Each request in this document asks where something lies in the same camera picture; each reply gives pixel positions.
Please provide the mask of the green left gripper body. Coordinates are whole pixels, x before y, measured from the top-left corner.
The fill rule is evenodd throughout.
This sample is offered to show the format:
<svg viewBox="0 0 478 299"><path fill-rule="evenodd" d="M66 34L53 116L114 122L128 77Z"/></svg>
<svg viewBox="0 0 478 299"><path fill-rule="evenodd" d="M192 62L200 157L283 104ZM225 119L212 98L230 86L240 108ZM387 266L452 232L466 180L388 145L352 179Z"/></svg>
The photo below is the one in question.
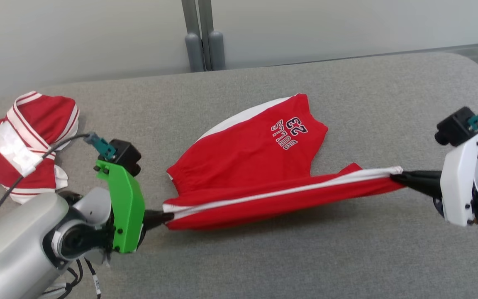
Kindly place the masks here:
<svg viewBox="0 0 478 299"><path fill-rule="evenodd" d="M98 159L97 177L107 182L112 205L112 248L121 254L137 250L143 228L145 201L140 184L125 167Z"/></svg>

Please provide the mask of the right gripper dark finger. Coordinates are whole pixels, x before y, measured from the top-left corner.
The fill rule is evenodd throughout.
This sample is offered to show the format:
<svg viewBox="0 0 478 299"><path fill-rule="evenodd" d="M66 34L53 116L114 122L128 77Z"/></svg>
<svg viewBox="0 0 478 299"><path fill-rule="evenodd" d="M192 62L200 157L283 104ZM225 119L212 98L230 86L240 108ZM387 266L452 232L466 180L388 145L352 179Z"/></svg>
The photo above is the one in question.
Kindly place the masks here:
<svg viewBox="0 0 478 299"><path fill-rule="evenodd" d="M391 174L394 182L425 194L434 199L442 198L440 178L442 171L438 170L416 170L411 172L403 171L400 174Z"/></svg>

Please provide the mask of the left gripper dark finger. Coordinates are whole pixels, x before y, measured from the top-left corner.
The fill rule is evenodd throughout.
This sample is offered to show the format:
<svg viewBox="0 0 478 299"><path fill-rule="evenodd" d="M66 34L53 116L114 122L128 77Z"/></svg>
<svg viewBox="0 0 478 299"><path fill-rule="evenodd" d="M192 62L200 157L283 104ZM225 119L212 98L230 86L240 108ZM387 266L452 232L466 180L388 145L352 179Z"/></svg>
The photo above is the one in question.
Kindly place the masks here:
<svg viewBox="0 0 478 299"><path fill-rule="evenodd" d="M174 218L174 213L147 209L144 212L143 228L145 230L151 230L157 226L164 225Z"/></svg>

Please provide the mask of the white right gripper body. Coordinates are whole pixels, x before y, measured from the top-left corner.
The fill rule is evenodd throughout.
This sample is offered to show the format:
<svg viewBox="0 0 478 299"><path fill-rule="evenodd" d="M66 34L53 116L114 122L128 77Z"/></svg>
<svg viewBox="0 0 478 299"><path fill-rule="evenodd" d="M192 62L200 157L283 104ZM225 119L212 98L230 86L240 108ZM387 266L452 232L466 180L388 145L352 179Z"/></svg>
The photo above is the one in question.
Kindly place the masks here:
<svg viewBox="0 0 478 299"><path fill-rule="evenodd" d="M478 191L478 133L452 149L444 159L440 178L444 219L453 225L478 225L473 191Z"/></svg>

